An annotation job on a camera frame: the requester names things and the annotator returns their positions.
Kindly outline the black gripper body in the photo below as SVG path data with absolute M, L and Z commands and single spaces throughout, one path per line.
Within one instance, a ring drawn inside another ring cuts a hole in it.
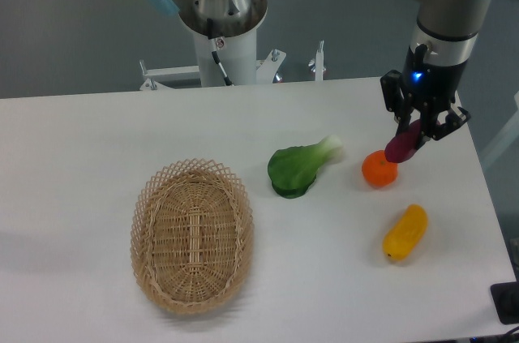
M 409 49 L 403 71 L 391 70 L 380 78 L 387 111 L 399 122 L 402 116 L 418 111 L 422 122 L 435 122 L 451 108 L 465 63 L 437 66 L 427 61 L 429 45 Z

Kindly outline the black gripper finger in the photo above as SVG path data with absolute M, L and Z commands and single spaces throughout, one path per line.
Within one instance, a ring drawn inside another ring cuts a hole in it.
M 415 141 L 418 137 L 418 121 L 413 121 L 411 114 L 402 116 L 395 137 L 402 141 Z
M 419 150 L 428 140 L 441 140 L 462 126 L 462 117 L 456 114 L 447 114 L 445 122 L 439 124 L 437 121 L 427 123 L 418 120 L 413 122 L 414 141 L 413 148 Z

